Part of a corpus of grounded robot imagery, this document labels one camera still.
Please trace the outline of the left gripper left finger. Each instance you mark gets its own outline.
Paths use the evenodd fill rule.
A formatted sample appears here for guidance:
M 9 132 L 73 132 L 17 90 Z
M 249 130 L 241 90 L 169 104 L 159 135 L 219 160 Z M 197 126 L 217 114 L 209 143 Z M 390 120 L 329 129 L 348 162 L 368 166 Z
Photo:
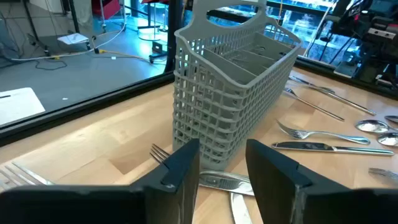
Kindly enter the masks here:
M 1 193 L 1 223 L 191 223 L 200 142 L 129 185 L 25 185 Z

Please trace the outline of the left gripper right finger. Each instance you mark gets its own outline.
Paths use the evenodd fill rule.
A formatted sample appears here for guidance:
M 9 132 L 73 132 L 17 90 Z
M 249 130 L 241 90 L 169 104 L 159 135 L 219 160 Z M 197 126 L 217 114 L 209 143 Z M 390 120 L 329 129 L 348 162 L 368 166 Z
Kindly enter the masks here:
M 396 189 L 349 189 L 255 139 L 246 165 L 264 223 L 397 224 Z

